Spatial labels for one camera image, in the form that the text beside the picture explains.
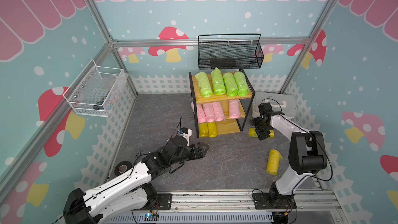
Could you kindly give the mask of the pink roll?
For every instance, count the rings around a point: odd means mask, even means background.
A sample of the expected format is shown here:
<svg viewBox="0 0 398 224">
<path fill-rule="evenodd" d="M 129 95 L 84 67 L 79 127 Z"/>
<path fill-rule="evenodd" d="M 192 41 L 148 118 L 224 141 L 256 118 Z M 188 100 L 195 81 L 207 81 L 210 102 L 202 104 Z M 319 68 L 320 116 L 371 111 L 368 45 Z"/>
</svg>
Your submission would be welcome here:
<svg viewBox="0 0 398 224">
<path fill-rule="evenodd" d="M 213 102 L 212 107 L 215 114 L 215 122 L 224 121 L 226 119 L 222 105 L 220 102 Z"/>
<path fill-rule="evenodd" d="M 203 111 L 204 111 L 205 118 L 206 118 L 207 122 L 209 122 L 209 123 L 215 122 L 215 120 L 216 120 L 215 112 L 214 112 L 214 108 L 211 103 L 204 103 Z"/>
<path fill-rule="evenodd" d="M 206 123 L 207 120 L 202 105 L 197 104 L 197 106 L 194 107 L 194 103 L 192 102 L 191 107 L 193 111 L 197 110 L 198 123 Z"/>
<path fill-rule="evenodd" d="M 229 118 L 237 119 L 241 116 L 240 114 L 240 101 L 230 100 L 229 101 Z"/>
</svg>

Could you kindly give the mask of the green roll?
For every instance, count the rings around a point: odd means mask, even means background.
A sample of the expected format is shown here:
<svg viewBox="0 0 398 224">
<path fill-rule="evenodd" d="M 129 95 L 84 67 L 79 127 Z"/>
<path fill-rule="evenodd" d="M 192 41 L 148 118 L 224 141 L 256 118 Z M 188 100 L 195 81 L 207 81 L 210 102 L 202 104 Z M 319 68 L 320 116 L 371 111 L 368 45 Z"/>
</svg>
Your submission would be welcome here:
<svg viewBox="0 0 398 224">
<path fill-rule="evenodd" d="M 223 74 L 224 85 L 226 87 L 226 92 L 228 97 L 234 97 L 238 95 L 238 86 L 235 82 L 235 78 L 231 72 Z"/>
<path fill-rule="evenodd" d="M 211 89 L 210 81 L 208 75 L 204 72 L 200 72 L 195 75 L 198 86 L 200 88 L 200 93 L 202 97 L 211 97 L 213 95 L 213 91 Z"/>
<path fill-rule="evenodd" d="M 246 96 L 249 93 L 249 87 L 245 75 L 243 72 L 237 71 L 233 76 L 238 87 L 238 95 L 240 97 Z"/>
<path fill-rule="evenodd" d="M 222 72 L 219 68 L 215 68 L 211 72 L 213 92 L 215 95 L 223 95 L 226 93 L 226 87 L 224 85 L 224 79 Z"/>
</svg>

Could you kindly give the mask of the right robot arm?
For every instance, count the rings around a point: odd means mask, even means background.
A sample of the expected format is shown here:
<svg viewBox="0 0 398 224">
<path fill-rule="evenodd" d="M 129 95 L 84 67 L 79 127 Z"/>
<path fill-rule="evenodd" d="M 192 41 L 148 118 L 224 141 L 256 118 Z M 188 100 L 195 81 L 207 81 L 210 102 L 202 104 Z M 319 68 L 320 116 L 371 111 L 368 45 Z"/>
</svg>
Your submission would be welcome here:
<svg viewBox="0 0 398 224">
<path fill-rule="evenodd" d="M 255 127 L 256 137 L 262 141 L 271 138 L 278 130 L 290 140 L 289 166 L 282 177 L 273 182 L 268 193 L 253 190 L 256 209 L 296 209 L 295 190 L 308 178 L 321 180 L 316 174 L 331 166 L 325 151 L 322 133 L 310 131 L 290 120 L 281 110 L 275 111 L 271 98 L 265 98 L 258 106 L 259 117 L 250 121 Z"/>
</svg>

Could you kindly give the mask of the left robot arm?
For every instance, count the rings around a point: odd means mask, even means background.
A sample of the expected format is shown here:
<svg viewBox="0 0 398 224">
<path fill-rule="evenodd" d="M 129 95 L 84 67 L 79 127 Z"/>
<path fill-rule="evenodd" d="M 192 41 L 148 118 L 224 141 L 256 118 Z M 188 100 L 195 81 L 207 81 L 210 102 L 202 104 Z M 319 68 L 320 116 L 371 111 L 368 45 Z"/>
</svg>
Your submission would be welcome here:
<svg viewBox="0 0 398 224">
<path fill-rule="evenodd" d="M 160 201 L 151 181 L 173 174 L 187 161 L 204 158 L 209 151 L 207 144 L 189 142 L 191 132 L 179 124 L 165 146 L 139 155 L 126 172 L 92 189 L 73 190 L 58 220 L 67 224 L 103 224 L 125 211 L 152 210 Z"/>
</svg>

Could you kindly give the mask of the yellow roll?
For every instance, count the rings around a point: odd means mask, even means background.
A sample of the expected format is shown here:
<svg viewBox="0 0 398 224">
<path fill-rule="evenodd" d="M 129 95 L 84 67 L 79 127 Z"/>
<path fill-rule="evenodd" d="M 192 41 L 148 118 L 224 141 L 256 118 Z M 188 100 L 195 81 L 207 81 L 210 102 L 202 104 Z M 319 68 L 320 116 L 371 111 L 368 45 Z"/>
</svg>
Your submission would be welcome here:
<svg viewBox="0 0 398 224">
<path fill-rule="evenodd" d="M 271 149 L 269 151 L 267 168 L 266 168 L 268 174 L 277 175 L 279 162 L 281 159 L 283 159 L 283 157 L 278 150 Z"/>
<path fill-rule="evenodd" d="M 208 125 L 206 122 L 199 123 L 199 136 L 201 138 L 208 137 Z"/>
<path fill-rule="evenodd" d="M 214 122 L 207 123 L 208 136 L 210 138 L 215 138 L 218 136 L 217 126 Z"/>
<path fill-rule="evenodd" d="M 258 135 L 257 135 L 257 133 L 255 131 L 255 128 L 250 128 L 249 129 L 249 136 L 250 137 L 255 137 L 255 138 L 258 137 Z M 273 138 L 275 136 L 275 132 L 273 130 L 270 130 L 269 136 L 270 136 L 270 138 Z"/>
</svg>

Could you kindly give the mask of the yellow roll front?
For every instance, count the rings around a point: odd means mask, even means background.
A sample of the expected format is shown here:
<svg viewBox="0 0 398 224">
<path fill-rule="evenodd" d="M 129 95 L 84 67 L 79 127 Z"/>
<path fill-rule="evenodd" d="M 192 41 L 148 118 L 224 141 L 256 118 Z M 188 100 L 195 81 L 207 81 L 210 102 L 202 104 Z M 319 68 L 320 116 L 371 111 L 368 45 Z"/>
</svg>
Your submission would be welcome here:
<svg viewBox="0 0 398 224">
<path fill-rule="evenodd" d="M 217 126 L 214 122 L 207 123 L 208 136 L 210 138 L 215 138 L 218 136 Z"/>
</svg>

